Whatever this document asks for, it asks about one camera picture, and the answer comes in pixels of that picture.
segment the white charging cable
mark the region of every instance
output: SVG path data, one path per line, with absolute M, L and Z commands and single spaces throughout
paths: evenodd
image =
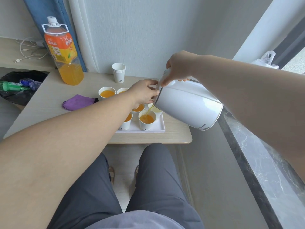
M 25 42 L 25 40 L 29 39 L 29 38 L 33 38 L 33 37 L 28 37 L 28 38 L 25 38 L 24 40 L 22 40 L 22 42 L 20 43 L 20 46 L 19 46 L 19 50 L 20 50 L 20 53 L 23 55 L 24 58 L 21 58 L 21 59 L 16 59 L 14 60 L 14 62 L 20 62 L 21 60 L 24 60 L 24 59 L 32 59 L 32 60 L 38 60 L 38 59 L 42 59 L 43 57 L 45 57 L 49 52 L 45 53 L 45 54 L 34 54 L 34 55 L 30 55 L 30 56 L 25 56 L 22 51 L 28 51 L 28 50 L 31 50 L 31 49 L 21 49 L 22 47 L 22 44 Z M 29 47 L 35 47 L 34 49 L 32 50 L 35 50 L 35 49 L 40 49 L 40 47 L 38 46 L 32 46 L 32 45 L 25 45 L 25 46 L 29 46 Z M 31 58 L 33 56 L 41 56 L 40 58 Z

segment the purple cloth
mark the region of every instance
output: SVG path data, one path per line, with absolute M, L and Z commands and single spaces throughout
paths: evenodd
M 94 103 L 95 98 L 89 98 L 81 95 L 76 95 L 71 99 L 63 102 L 62 106 L 68 111 L 74 111 L 80 108 L 87 107 Z

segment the hand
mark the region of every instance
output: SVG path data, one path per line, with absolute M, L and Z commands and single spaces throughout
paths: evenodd
M 187 51 L 180 51 L 171 56 L 166 63 L 166 69 L 170 69 L 170 74 L 162 81 L 161 86 L 168 85 L 173 80 L 187 81 L 192 76 L 192 66 L 199 55 Z
M 152 79 L 140 80 L 126 91 L 127 93 L 130 93 L 134 100 L 133 109 L 137 108 L 140 104 L 150 104 L 153 102 L 151 98 L 153 96 L 157 96 L 159 94 L 159 90 L 149 87 L 149 85 L 156 85 L 157 83 L 157 80 Z

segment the empty paper cup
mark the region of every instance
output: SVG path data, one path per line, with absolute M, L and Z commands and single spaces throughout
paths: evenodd
M 120 88 L 119 90 L 116 91 L 117 94 L 121 93 L 121 92 L 125 92 L 127 91 L 129 88 Z
M 130 122 L 132 121 L 132 112 L 129 113 L 128 117 L 124 121 L 124 123 L 120 126 L 119 130 L 128 130 L 130 127 Z
M 150 111 L 150 112 L 147 114 L 147 116 L 148 116 L 148 117 L 146 118 L 147 122 L 146 122 L 146 123 L 142 122 L 141 117 L 142 117 L 142 116 L 145 116 L 146 113 L 147 113 L 147 111 L 148 111 L 148 110 L 140 111 L 139 116 L 138 116 L 138 118 L 139 118 L 139 123 L 140 123 L 140 129 L 141 129 L 141 130 L 150 130 L 151 127 L 153 126 L 153 123 L 156 121 L 156 115 L 155 115 L 155 113 L 154 113 L 153 111 Z
M 150 109 L 152 105 L 153 104 L 148 104 L 148 109 Z M 155 113 L 157 119 L 160 118 L 160 116 L 162 114 L 162 111 L 160 109 L 158 109 L 154 106 L 154 107 L 152 107 L 151 111 L 153 111 Z
M 135 108 L 132 110 L 132 121 L 137 121 L 139 118 L 138 118 L 138 115 L 140 113 L 140 111 L 144 110 L 145 109 L 145 104 L 140 104 L 139 107 Z
M 124 82 L 126 66 L 122 63 L 114 63 L 112 66 L 113 76 L 116 83 L 121 84 Z
M 112 87 L 103 87 L 98 91 L 99 99 L 107 99 L 108 97 L 114 96 L 116 91 Z

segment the blue curtain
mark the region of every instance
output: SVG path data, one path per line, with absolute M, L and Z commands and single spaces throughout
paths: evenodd
M 81 56 L 81 51 L 79 50 L 76 35 L 71 26 L 65 5 L 63 4 L 63 0 L 24 0 L 24 2 L 43 38 L 44 32 L 41 25 L 48 23 L 48 16 L 54 16 L 56 17 L 58 23 L 67 25 L 73 38 L 78 58 L 81 62 L 81 67 L 84 72 L 87 72 L 84 60 Z

